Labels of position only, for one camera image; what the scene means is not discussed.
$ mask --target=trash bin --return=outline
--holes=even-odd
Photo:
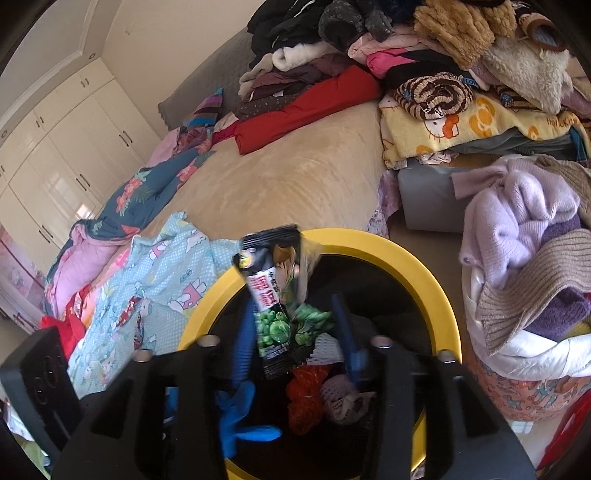
[[[304,235],[323,246],[323,255],[309,282],[307,303],[330,310],[330,295],[341,291],[350,311],[374,319],[380,334],[419,353],[447,349],[461,359],[460,336],[451,305],[437,280],[408,251],[384,238],[355,230],[315,229]],[[222,327],[218,320],[231,317],[227,314],[244,304],[248,295],[238,271],[228,270],[189,318],[179,349],[187,348],[201,335],[217,334]],[[281,398],[285,397],[287,381],[257,385],[258,391],[262,387],[269,396],[268,402],[258,408],[261,417],[257,421],[282,428],[282,438],[266,444],[242,442],[237,455],[226,461],[229,478],[295,480],[308,476],[346,480],[359,476],[367,435],[352,425],[346,434],[340,430],[341,434],[335,436],[335,431],[325,424],[304,437],[291,434],[287,428],[287,399]],[[420,385],[415,397],[413,469],[426,454],[426,416]],[[278,424],[282,423],[278,410],[284,412],[284,424]]]

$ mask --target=orange patterned fabric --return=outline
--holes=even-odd
[[[563,377],[557,380],[509,380],[488,368],[472,350],[462,344],[463,362],[495,407],[508,419],[548,420],[576,402],[591,388],[591,377]]]

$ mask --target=yellow towel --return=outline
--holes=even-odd
[[[587,132],[579,118],[569,111],[550,115],[534,110],[510,110],[480,93],[475,93],[474,102],[464,112],[439,120],[417,120],[389,94],[379,107],[382,111],[384,161],[388,168],[396,168],[396,163],[403,158],[492,137],[512,127],[517,127],[531,140],[551,140],[575,127],[583,139],[585,150],[591,152]]]

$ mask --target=gray headboard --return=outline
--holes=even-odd
[[[201,101],[223,87],[221,116],[234,110],[240,103],[238,79],[250,70],[254,59],[251,35],[240,30],[213,52],[189,75],[164,102],[158,104],[160,116],[169,130],[177,128]]]

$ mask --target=yellow trash can rim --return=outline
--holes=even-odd
[[[358,258],[376,265],[398,280],[411,294],[427,324],[433,354],[451,350],[462,359],[456,318],[443,289],[431,272],[401,246],[380,236],[344,228],[320,228],[303,232],[306,239],[322,245],[323,253]],[[245,285],[235,268],[230,268],[205,294],[185,327],[178,349],[186,349],[206,335],[226,304]],[[427,422],[421,413],[414,426],[412,469],[425,459]],[[256,480],[231,460],[226,460],[230,480]]]

